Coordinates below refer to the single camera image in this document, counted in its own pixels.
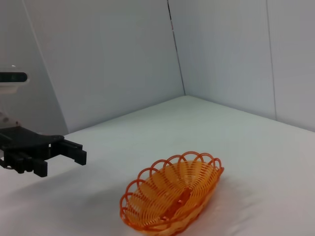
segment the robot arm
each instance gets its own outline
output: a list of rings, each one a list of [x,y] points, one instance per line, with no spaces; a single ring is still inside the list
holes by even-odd
[[[15,70],[0,71],[0,94],[15,93],[19,86],[28,82],[27,74]],[[0,149],[3,159],[0,166],[12,169],[19,174],[34,172],[40,177],[47,176],[46,160],[57,155],[73,159],[80,165],[86,165],[87,153],[82,145],[65,140],[61,135],[40,135],[22,128],[0,111]]]

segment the orange basket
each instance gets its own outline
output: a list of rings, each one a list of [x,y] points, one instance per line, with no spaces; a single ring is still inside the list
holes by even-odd
[[[186,160],[190,154],[195,158]],[[160,170],[155,168],[159,163],[163,163]],[[181,233],[204,209],[223,170],[218,158],[194,151],[156,161],[126,188],[120,199],[120,217],[125,224],[150,236]],[[144,173],[149,174],[145,180],[141,178]],[[132,186],[137,187],[134,192],[130,192]]]

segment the white tabletop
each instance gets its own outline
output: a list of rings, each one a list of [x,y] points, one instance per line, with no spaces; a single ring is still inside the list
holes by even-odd
[[[137,236],[119,218],[127,184],[188,150],[225,171],[182,235],[315,235],[315,133],[185,96],[66,138],[83,144],[86,166],[59,156],[46,178],[0,170],[1,236]]]

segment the white surface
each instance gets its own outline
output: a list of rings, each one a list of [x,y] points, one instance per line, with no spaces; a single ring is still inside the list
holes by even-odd
[[[0,35],[0,68],[15,65],[31,75],[16,94],[0,96],[6,112],[35,132],[68,133],[21,0],[0,0]]]
[[[315,133],[180,97],[67,136],[88,164],[49,163],[49,177],[0,171],[1,236],[137,236],[119,218],[127,184],[154,161],[209,152],[225,171],[183,236],[315,234]]]
[[[315,131],[315,1],[268,4],[278,120]]]
[[[70,132],[184,94],[166,0],[24,0]]]
[[[170,0],[188,95],[275,119],[266,0]]]

